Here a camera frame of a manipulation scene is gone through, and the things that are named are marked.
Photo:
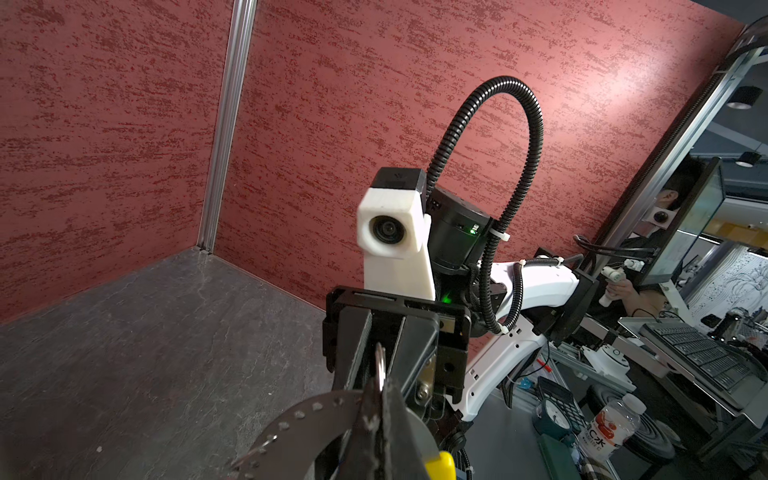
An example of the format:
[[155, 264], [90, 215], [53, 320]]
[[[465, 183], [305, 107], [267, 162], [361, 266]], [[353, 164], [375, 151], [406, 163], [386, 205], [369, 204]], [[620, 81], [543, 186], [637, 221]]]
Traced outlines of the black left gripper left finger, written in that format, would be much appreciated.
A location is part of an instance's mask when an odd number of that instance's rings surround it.
[[339, 479], [379, 479], [382, 474], [382, 393], [377, 383], [363, 390], [359, 412], [353, 423], [338, 469]]

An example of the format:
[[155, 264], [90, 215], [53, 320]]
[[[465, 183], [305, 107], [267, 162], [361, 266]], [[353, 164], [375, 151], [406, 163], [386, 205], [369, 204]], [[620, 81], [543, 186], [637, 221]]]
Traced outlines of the yellow capped key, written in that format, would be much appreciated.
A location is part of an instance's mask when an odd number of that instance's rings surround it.
[[457, 479], [453, 456], [447, 451], [440, 451], [437, 457], [426, 461], [425, 469], [430, 480]]

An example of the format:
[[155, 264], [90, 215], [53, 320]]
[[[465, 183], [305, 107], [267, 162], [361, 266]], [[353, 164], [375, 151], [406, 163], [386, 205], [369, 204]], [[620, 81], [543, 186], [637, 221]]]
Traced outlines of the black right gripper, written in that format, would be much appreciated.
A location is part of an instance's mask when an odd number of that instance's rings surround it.
[[326, 296], [322, 323], [332, 389], [362, 389], [381, 343], [387, 381], [416, 414], [425, 414], [436, 395], [458, 400], [470, 330], [470, 312], [461, 305], [339, 286]]

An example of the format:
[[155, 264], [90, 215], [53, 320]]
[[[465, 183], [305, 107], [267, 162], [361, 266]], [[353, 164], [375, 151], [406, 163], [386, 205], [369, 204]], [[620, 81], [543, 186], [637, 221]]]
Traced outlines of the silver keyring with keys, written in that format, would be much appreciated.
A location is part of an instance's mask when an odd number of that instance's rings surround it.
[[381, 343], [376, 343], [374, 349], [374, 373], [375, 373], [375, 385], [380, 394], [384, 392], [386, 384], [387, 366], [386, 366], [386, 351]]

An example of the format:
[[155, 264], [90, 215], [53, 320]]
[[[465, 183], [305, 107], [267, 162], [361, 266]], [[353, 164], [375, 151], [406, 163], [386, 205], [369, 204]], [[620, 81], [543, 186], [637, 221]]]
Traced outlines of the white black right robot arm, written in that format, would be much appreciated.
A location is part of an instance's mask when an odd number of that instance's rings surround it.
[[492, 390], [566, 327], [587, 295], [587, 278], [561, 257], [495, 263], [491, 309], [499, 333], [468, 356], [470, 310], [439, 299], [429, 260], [432, 218], [418, 190], [369, 188], [357, 210], [364, 286], [339, 286], [326, 297], [323, 355], [337, 390], [361, 386], [373, 343], [390, 348], [388, 373], [408, 406], [441, 397], [472, 422]]

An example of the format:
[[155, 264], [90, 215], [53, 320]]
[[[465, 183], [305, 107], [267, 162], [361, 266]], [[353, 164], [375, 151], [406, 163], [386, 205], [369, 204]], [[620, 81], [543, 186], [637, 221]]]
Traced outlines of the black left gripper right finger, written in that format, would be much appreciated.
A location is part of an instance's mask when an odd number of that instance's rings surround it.
[[409, 412], [400, 388], [385, 380], [382, 390], [382, 479], [429, 479], [412, 432]]

